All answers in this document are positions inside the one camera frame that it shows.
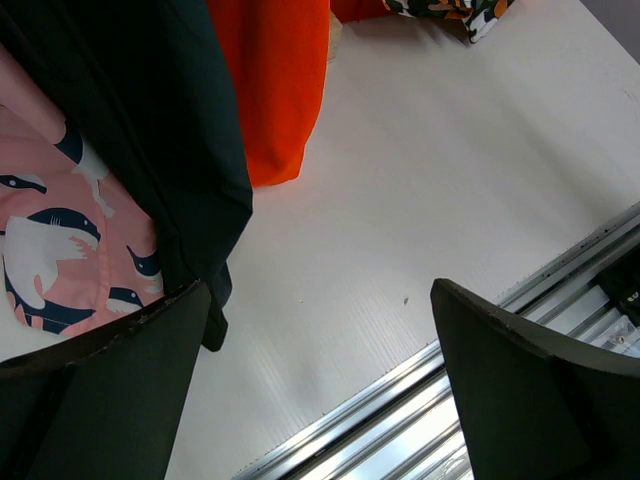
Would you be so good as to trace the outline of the orange camouflage shorts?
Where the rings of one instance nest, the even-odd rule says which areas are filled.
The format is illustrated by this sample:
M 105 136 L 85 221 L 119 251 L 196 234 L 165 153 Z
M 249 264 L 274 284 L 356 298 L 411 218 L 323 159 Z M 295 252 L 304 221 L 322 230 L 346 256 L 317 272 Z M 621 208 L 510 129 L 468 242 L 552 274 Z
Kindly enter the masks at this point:
M 471 44 L 483 38 L 513 3 L 513 0 L 383 1 L 387 10 L 406 17 L 460 21 Z

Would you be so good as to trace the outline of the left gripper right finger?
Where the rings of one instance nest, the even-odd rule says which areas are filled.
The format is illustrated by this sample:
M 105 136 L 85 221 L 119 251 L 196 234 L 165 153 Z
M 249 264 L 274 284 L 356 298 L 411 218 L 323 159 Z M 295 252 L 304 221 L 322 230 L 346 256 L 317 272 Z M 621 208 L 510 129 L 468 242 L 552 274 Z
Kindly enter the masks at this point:
M 638 478 L 638 359 L 448 279 L 434 281 L 431 304 L 475 478 Z

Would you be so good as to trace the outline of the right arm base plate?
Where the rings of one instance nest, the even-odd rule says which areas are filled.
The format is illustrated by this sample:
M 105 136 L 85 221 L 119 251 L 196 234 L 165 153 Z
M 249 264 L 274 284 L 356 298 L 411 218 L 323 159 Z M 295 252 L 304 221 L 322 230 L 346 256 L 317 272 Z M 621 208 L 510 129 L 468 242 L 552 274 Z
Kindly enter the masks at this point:
M 602 270 L 596 281 L 631 323 L 639 326 L 640 252 L 635 247 Z

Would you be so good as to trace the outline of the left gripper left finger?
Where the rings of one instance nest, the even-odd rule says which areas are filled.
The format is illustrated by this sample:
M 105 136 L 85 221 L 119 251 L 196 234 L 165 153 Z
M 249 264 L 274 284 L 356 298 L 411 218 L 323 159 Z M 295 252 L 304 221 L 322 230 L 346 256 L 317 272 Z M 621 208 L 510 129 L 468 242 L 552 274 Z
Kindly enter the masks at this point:
M 2 478 L 164 478 L 209 305 L 195 282 L 2 362 Z

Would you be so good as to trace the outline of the dark navy shorts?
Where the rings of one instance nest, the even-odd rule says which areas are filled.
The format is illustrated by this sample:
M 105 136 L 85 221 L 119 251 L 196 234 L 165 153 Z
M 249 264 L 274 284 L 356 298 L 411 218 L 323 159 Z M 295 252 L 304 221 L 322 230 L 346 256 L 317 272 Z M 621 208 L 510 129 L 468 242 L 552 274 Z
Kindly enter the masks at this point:
M 166 286 L 207 285 L 202 343 L 219 350 L 253 191 L 206 3 L 5 1 L 1 40 L 153 220 Z

